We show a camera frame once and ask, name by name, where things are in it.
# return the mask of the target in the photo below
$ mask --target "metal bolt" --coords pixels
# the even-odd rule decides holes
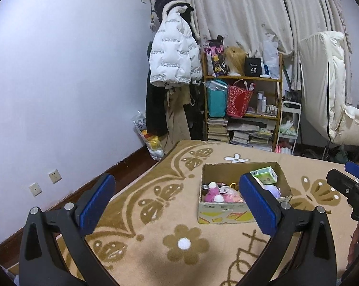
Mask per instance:
[[[66,205],[64,206],[64,209],[67,211],[72,210],[75,207],[75,204],[73,204],[72,202],[68,202],[66,203]]]
[[[289,210],[291,208],[291,205],[288,203],[288,202],[281,202],[281,207],[284,209],[284,210]]]
[[[37,207],[33,207],[31,210],[30,210],[30,213],[35,215],[36,213],[38,213],[39,209]]]
[[[324,213],[325,213],[325,209],[324,209],[321,205],[319,205],[319,206],[317,207],[317,212],[318,212],[318,213],[321,213],[321,214],[324,214]]]

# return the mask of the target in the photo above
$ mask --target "bag handle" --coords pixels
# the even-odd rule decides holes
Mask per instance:
[[[239,81],[243,80],[244,81],[244,85],[246,86],[246,89],[248,90],[248,86],[247,86],[247,82],[244,80],[244,79],[240,79],[240,80],[237,80],[235,83],[233,83],[232,86],[235,86],[235,84],[237,84]]]

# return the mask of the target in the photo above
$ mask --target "flower center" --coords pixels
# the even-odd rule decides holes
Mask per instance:
[[[182,250],[187,250],[191,246],[191,242],[188,238],[182,238],[178,240],[178,247]]]

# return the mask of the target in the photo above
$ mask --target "red gift bag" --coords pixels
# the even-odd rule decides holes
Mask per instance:
[[[228,86],[227,115],[241,118],[245,115],[249,101],[252,98],[253,90],[249,91],[236,86],[241,81],[236,81],[232,86]]]

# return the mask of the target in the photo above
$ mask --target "wall socket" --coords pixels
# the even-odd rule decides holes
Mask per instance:
[[[42,193],[42,189],[40,188],[38,183],[33,183],[28,188],[30,189],[30,191],[31,191],[31,193],[33,194],[34,197],[36,197],[37,195]]]
[[[51,181],[55,184],[62,179],[61,175],[59,174],[58,170],[55,170],[51,173],[48,173]]]

